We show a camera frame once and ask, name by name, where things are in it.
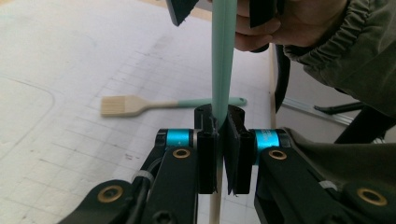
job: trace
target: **gray jacket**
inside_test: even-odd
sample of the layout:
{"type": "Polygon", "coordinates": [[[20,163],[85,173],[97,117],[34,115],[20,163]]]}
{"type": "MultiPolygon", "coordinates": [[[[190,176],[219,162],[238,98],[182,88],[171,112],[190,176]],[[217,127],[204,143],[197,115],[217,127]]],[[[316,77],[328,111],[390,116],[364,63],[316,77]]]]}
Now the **gray jacket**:
{"type": "Polygon", "coordinates": [[[285,53],[317,81],[396,118],[396,1],[351,0],[326,43],[285,53]]]}

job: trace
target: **human hand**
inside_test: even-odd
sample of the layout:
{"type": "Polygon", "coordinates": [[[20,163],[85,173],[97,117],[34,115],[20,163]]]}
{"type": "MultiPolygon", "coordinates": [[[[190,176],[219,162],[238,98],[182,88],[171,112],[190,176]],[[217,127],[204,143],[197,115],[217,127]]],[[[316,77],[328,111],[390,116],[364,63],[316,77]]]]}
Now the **human hand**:
{"type": "Polygon", "coordinates": [[[314,47],[341,25],[347,0],[286,0],[282,15],[250,28],[249,0],[238,0],[235,47],[242,51],[268,43],[314,47]]]}

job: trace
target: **white table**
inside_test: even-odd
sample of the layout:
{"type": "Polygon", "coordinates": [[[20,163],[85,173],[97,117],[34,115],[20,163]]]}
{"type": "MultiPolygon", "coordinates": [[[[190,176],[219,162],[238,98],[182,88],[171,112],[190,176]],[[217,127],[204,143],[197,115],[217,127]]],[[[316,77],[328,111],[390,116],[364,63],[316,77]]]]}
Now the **white table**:
{"type": "MultiPolygon", "coordinates": [[[[210,29],[138,0],[0,1],[0,223],[55,223],[97,184],[130,180],[160,128],[193,128],[192,109],[102,118],[100,99],[210,97],[210,29]]],[[[269,63],[234,54],[248,128],[271,125],[269,63]]],[[[252,193],[224,196],[221,222],[257,223],[252,193]]],[[[199,206],[206,223],[208,197],[199,206]]]]}

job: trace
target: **mint green handle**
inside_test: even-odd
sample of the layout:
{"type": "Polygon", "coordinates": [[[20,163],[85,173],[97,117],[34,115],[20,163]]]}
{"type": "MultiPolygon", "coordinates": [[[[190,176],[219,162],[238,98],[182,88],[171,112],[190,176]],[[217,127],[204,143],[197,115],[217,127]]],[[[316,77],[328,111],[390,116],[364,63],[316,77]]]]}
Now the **mint green handle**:
{"type": "MultiPolygon", "coordinates": [[[[228,100],[229,105],[246,105],[247,99],[241,97],[230,97],[228,100]]],[[[212,104],[211,98],[197,99],[197,100],[181,100],[177,102],[178,107],[197,107],[200,105],[212,104]]]]}

